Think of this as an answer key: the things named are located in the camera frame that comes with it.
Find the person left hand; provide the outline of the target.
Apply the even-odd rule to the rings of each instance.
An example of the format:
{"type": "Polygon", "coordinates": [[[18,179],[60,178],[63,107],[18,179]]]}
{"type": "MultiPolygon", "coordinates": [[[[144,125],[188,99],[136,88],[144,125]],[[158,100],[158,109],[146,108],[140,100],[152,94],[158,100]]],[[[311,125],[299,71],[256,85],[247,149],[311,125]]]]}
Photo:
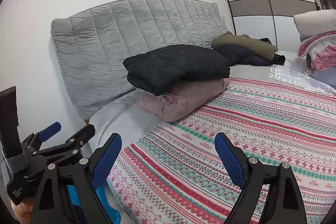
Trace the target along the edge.
{"type": "Polygon", "coordinates": [[[15,205],[13,201],[11,201],[11,208],[13,210],[13,213],[16,219],[21,224],[31,223],[31,215],[32,215],[34,203],[35,203],[35,200],[33,198],[25,198],[18,205],[15,205]]]}

